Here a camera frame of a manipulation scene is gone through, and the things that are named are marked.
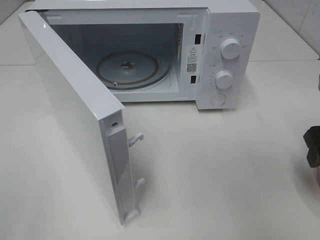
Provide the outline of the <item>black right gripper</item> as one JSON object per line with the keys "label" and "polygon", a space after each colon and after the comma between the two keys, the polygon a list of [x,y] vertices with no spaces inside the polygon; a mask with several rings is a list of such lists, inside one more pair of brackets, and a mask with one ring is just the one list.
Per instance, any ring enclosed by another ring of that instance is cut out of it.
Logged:
{"label": "black right gripper", "polygon": [[311,168],[320,166],[320,127],[312,126],[303,135],[303,139],[308,147],[307,161]]}

